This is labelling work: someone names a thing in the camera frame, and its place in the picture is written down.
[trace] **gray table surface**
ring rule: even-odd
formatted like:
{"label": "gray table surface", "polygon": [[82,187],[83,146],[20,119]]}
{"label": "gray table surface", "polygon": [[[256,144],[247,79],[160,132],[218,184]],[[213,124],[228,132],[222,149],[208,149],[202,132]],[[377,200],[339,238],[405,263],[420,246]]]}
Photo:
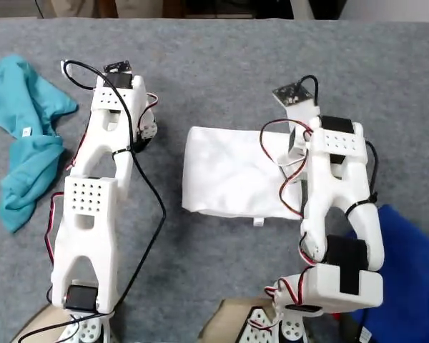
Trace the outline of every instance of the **gray table surface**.
{"label": "gray table surface", "polygon": [[[92,95],[61,75],[61,59],[97,67],[128,59],[148,91],[160,96],[159,135],[139,159],[164,198],[168,220],[118,314],[124,342],[193,342],[222,298],[256,296],[278,276],[301,270],[297,222],[269,219],[255,228],[249,219],[191,214],[181,208],[181,182],[191,126],[258,129],[285,115],[272,89],[304,74],[320,79],[324,114],[363,123],[381,158],[380,202],[393,204],[429,234],[429,24],[1,20],[0,58],[10,53],[27,58],[80,104],[57,125],[69,151],[82,134]],[[94,81],[87,73],[77,75]],[[11,140],[0,129],[0,179]],[[106,156],[97,176],[113,173]],[[51,192],[61,189],[63,178]],[[136,172],[129,194],[117,221],[120,289],[159,220],[159,207]],[[45,304],[48,209],[47,194],[15,235],[0,222],[0,342]],[[345,227],[340,213],[330,212],[327,230]],[[312,323],[326,336],[321,342],[337,341],[330,319]]]}

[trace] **cardboard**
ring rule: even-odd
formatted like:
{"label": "cardboard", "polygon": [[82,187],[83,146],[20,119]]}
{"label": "cardboard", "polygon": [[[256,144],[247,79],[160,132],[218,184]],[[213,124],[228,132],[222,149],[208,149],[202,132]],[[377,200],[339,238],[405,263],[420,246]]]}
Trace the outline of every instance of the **cardboard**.
{"label": "cardboard", "polygon": [[224,299],[199,333],[197,343],[235,343],[252,307],[262,307],[273,318],[271,299]]}

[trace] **white cloth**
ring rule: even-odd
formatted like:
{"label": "white cloth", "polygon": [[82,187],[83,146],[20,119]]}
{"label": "white cloth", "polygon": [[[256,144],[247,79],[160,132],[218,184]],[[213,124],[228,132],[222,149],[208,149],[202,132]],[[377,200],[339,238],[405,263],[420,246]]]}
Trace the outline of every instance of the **white cloth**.
{"label": "white cloth", "polygon": [[[286,154],[289,134],[265,132],[263,143],[276,161]],[[184,153],[182,206],[219,217],[300,219],[278,196],[284,176],[259,144],[258,131],[192,127]],[[300,209],[300,182],[289,184],[283,198]]]}

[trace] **teal cloth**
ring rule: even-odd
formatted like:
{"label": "teal cloth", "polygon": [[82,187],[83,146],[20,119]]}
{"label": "teal cloth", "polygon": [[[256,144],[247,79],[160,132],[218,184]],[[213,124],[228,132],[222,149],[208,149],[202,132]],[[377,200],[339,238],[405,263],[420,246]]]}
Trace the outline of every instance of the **teal cloth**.
{"label": "teal cloth", "polygon": [[[9,173],[1,180],[0,217],[8,231],[30,219],[56,177],[64,147],[51,124],[77,107],[22,57],[0,61],[0,127],[16,138],[9,149]],[[23,136],[28,128],[30,136]]]}

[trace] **blue cloth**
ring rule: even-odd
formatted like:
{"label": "blue cloth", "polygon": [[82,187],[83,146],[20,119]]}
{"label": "blue cloth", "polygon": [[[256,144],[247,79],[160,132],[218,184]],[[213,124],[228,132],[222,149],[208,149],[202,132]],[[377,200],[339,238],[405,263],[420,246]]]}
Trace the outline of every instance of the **blue cloth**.
{"label": "blue cloth", "polygon": [[[17,138],[9,150],[9,174],[1,180],[0,217],[10,232],[30,219],[56,176],[64,147],[52,122],[76,110],[72,99],[22,57],[0,61],[0,127]],[[26,130],[30,136],[23,136]]]}
{"label": "blue cloth", "polygon": [[[429,343],[429,238],[391,206],[379,210],[385,263],[383,304],[365,327],[379,343]],[[357,322],[362,310],[352,313]]]}

